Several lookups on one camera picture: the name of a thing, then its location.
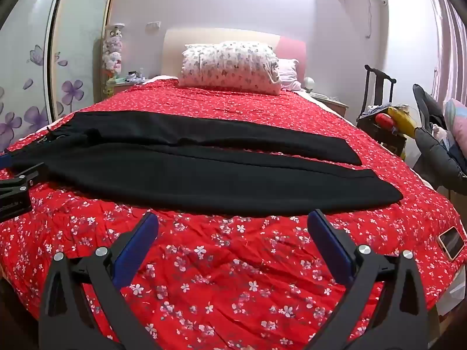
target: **smartphone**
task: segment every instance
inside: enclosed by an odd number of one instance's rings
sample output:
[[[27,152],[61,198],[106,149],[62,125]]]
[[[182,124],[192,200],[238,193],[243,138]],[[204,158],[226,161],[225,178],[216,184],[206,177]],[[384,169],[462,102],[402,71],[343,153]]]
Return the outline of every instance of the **smartphone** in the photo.
[[[451,262],[466,245],[454,226],[438,236],[438,243]]]

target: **black pants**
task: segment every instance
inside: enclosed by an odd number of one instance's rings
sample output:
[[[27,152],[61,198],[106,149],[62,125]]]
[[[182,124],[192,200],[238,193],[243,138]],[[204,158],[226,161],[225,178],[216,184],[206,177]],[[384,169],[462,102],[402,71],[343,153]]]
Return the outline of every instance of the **black pants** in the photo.
[[[360,161],[341,139],[249,122],[88,112],[50,137],[14,152],[14,169],[45,162],[52,180],[127,204],[268,216],[377,208],[402,198],[371,170],[233,149]]]

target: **pink pillow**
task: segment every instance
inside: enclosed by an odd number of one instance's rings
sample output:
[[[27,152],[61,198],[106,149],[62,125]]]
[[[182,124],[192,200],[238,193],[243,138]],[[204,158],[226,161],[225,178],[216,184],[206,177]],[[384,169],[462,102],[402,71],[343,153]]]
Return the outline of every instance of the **pink pillow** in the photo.
[[[282,88],[288,91],[299,91],[302,85],[297,80],[297,59],[279,59],[279,79]]]
[[[460,101],[451,99],[446,103],[444,116],[448,130],[467,157],[467,108]]]

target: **nightstand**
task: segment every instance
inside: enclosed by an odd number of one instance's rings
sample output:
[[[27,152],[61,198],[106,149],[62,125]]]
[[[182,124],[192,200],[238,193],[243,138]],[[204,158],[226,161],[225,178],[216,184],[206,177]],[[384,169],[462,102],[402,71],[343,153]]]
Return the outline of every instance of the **nightstand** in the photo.
[[[134,83],[133,81],[128,81],[127,83],[107,83],[106,98],[113,96],[116,93],[129,90],[134,85],[139,85],[139,83]]]
[[[335,111],[338,115],[342,116],[343,118],[346,115],[346,110],[348,108],[348,105],[345,105],[341,103],[340,101],[335,101],[335,100],[331,100],[325,97],[316,96],[314,93],[310,93],[310,96],[313,97],[315,100],[322,102],[329,109],[332,109],[333,111]]]

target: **red object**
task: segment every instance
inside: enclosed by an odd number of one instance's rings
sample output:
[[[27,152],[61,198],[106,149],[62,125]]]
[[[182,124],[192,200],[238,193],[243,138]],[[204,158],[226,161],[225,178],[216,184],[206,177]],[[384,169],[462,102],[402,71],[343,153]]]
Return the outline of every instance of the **red object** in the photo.
[[[447,199],[426,187],[367,134],[297,94],[207,91],[178,88],[175,80],[161,80],[84,110],[128,109],[239,119],[344,138],[363,162],[362,167],[351,167],[373,169],[394,184],[404,199],[383,209],[327,216],[336,228],[348,230],[356,243],[369,244],[382,254],[413,251],[428,307],[440,298],[466,259],[464,250],[449,262],[436,243],[436,236],[452,225],[464,236],[459,215]],[[10,149],[44,133],[28,136]],[[0,171],[1,178],[7,176]],[[94,200],[56,185],[34,187],[30,195],[33,211],[0,226],[0,262],[21,301],[37,317],[53,254],[90,255],[133,228],[146,210]],[[302,349],[344,293],[308,236],[306,216],[153,212],[160,220],[159,236],[133,284],[121,292],[164,349],[188,345],[197,350],[247,345]],[[380,290],[380,286],[374,288],[353,335],[365,330]],[[103,334],[114,336],[92,289],[86,287],[86,294]]]
[[[378,113],[374,120],[383,129],[391,131],[395,127],[395,122],[389,114]]]

